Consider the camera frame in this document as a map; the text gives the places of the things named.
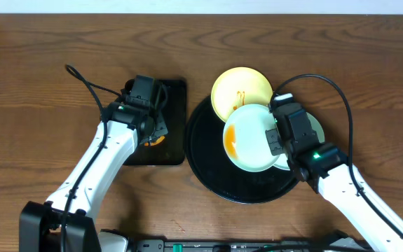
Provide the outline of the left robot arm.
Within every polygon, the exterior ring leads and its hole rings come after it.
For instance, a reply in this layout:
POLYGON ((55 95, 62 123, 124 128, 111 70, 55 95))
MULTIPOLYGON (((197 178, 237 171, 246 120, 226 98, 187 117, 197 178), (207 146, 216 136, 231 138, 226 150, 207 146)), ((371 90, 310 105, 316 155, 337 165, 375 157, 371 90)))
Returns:
POLYGON ((112 102, 87 151, 65 182, 20 214, 20 251, 127 251, 128 239, 97 232, 101 203, 123 163, 138 145, 167 134, 161 105, 112 102))

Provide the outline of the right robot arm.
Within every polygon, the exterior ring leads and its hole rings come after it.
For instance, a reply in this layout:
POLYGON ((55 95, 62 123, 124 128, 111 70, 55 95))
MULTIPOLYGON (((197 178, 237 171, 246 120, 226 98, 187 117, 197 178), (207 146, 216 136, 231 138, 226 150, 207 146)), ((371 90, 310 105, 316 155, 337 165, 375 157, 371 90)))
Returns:
POLYGON ((371 189, 351 155, 319 141, 302 105, 270 111, 298 180, 334 205, 374 251, 403 251, 403 220, 371 189))

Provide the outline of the light blue front plate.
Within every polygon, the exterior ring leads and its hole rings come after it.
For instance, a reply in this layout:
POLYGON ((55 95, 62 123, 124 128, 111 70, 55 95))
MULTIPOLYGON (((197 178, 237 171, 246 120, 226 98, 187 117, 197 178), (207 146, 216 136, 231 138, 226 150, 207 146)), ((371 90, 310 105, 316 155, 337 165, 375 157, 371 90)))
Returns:
POLYGON ((284 153, 273 155, 266 132, 274 130, 275 118, 260 104, 247 104, 235 110, 223 130, 223 147, 230 161, 246 172, 263 172, 275 167, 288 171, 284 153))

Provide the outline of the orange green sponge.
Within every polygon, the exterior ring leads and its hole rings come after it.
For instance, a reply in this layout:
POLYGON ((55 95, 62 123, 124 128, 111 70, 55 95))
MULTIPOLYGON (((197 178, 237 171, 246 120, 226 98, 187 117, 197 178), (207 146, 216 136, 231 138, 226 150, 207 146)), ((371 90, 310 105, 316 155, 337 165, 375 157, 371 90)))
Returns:
POLYGON ((144 145, 145 146, 156 146, 156 145, 160 144, 164 139, 165 139, 164 136, 160 136, 157 139, 153 139, 152 141, 146 142, 144 145))

